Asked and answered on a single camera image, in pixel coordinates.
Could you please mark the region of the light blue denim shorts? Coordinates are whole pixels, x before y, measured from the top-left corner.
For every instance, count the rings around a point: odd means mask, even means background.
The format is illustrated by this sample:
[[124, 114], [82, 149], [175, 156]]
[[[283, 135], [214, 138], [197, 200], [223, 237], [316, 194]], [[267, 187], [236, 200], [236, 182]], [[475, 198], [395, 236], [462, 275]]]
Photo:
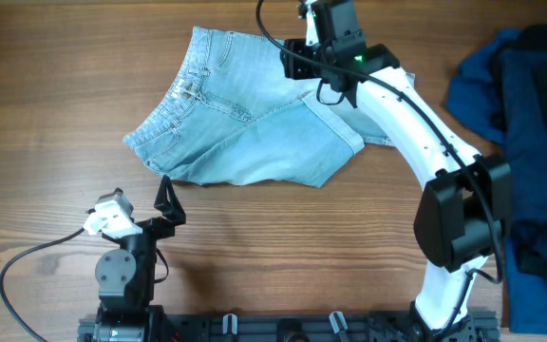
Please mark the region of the light blue denim shorts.
[[123, 141], [175, 181], [320, 187], [366, 144], [392, 141], [317, 86], [287, 78], [263, 36], [195, 27], [171, 87]]

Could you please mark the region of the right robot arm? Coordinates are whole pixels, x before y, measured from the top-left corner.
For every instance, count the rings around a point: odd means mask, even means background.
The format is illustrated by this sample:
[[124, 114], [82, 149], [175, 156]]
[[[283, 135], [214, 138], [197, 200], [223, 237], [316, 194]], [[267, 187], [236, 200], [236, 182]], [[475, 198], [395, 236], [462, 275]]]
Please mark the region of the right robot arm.
[[279, 48], [285, 75], [329, 86], [379, 125], [417, 178], [422, 196], [413, 223], [427, 265], [405, 317], [368, 319], [370, 341], [496, 341], [492, 312], [467, 306], [488, 258], [501, 262], [511, 229], [509, 164], [483, 156], [420, 97], [399, 60], [369, 46], [350, 1], [302, 1], [302, 39]]

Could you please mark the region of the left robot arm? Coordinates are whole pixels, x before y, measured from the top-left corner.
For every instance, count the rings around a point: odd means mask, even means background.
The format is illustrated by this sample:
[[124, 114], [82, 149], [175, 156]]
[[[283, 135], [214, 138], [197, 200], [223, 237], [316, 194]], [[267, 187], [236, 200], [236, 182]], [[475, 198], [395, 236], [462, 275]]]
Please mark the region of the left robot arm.
[[163, 307], [153, 305], [156, 263], [164, 260], [157, 242], [175, 235], [186, 222], [169, 177], [161, 178], [154, 201], [158, 217], [136, 222], [133, 205], [120, 188], [99, 197], [88, 211], [84, 228], [91, 235], [118, 245], [105, 253], [95, 267], [100, 306], [92, 323], [78, 327], [79, 341], [179, 341], [178, 330]]

